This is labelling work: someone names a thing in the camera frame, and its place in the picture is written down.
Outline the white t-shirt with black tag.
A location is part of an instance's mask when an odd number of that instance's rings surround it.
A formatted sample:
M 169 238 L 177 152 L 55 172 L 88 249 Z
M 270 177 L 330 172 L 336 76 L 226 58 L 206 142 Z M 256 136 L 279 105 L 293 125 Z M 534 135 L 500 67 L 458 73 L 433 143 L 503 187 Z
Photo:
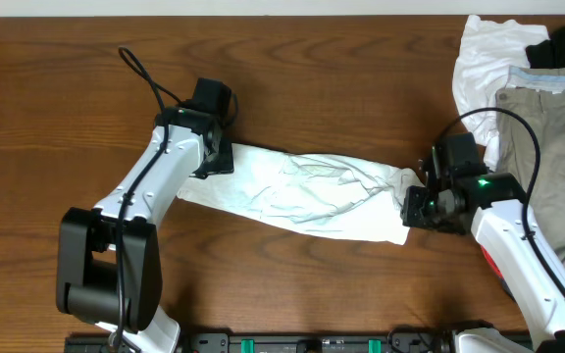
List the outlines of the white t-shirt with black tag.
M 405 243 L 400 211 L 407 188 L 421 183 L 413 170 L 242 144 L 232 152 L 232 174 L 190 178 L 177 197 L 301 234 Z

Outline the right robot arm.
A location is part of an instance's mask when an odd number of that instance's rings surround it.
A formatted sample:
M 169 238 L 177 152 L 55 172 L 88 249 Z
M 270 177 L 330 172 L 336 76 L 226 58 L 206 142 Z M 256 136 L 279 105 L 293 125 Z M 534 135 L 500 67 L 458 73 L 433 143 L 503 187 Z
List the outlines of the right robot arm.
M 446 189 L 410 186 L 405 226 L 474 236 L 527 324 L 532 351 L 565 352 L 565 268 L 510 174 L 465 176 Z

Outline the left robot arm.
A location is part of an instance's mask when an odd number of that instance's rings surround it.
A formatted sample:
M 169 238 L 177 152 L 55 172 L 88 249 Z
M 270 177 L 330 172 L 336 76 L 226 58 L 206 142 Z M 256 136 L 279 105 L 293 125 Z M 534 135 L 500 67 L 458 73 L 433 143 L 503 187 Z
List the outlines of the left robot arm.
M 163 310 L 158 228 L 191 177 L 233 171 L 229 113 L 170 107 L 127 176 L 59 229 L 56 306 L 109 331 L 108 348 L 174 352 L 180 325 Z

